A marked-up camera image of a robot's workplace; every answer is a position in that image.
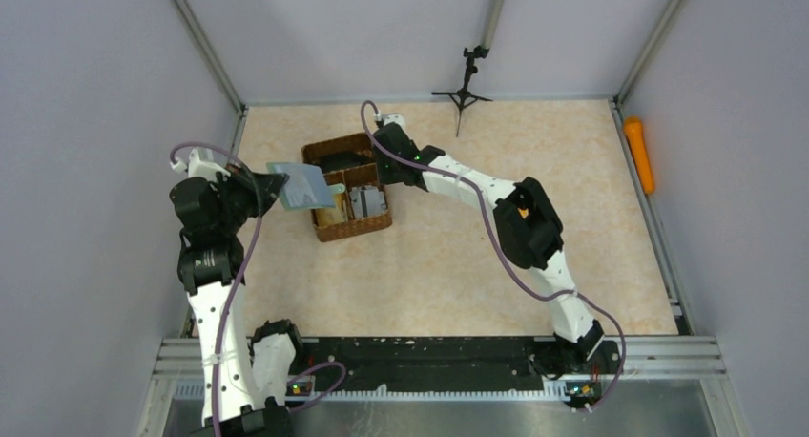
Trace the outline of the green leather card holder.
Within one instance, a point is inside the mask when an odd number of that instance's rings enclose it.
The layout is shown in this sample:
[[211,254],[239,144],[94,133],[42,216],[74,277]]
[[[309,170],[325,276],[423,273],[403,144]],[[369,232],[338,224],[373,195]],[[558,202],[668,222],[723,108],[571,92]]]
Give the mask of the green leather card holder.
[[288,176],[280,190],[280,203],[286,211],[335,208],[334,196],[345,192],[344,183],[328,183],[319,166],[293,163],[268,162],[267,170],[273,174]]

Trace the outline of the brown woven divided basket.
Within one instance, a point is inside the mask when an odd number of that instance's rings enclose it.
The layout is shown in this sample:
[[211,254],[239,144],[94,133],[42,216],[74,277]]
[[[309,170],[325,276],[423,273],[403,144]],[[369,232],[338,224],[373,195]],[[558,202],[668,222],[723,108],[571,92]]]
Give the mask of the brown woven divided basket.
[[311,211],[319,241],[357,237],[392,225],[388,196],[366,134],[307,144],[301,156],[304,163],[320,168],[333,189],[335,206]]

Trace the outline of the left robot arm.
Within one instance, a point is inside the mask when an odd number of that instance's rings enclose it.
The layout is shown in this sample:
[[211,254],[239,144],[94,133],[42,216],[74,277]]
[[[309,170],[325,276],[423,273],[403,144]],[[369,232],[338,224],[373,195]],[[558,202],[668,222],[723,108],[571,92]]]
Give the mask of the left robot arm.
[[238,232],[273,206],[289,176],[253,172],[225,150],[202,142],[177,145],[170,164],[186,178],[170,191],[182,227],[177,275],[198,330],[204,406],[198,436],[291,436],[285,402],[287,376],[301,356],[301,338],[290,320],[266,323],[247,336],[241,311],[245,272],[256,246]]

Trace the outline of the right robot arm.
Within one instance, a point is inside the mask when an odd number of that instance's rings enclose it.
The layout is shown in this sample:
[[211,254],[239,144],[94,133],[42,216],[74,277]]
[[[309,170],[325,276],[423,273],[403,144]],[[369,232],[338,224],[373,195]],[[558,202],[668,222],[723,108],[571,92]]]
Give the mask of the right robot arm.
[[446,196],[477,209],[498,260],[521,287],[550,309],[553,336],[563,349],[587,362],[604,340],[601,323],[578,295],[564,252],[563,224],[541,183],[511,181],[474,170],[445,151],[418,148],[398,114],[374,115],[372,147],[382,184],[403,184]]

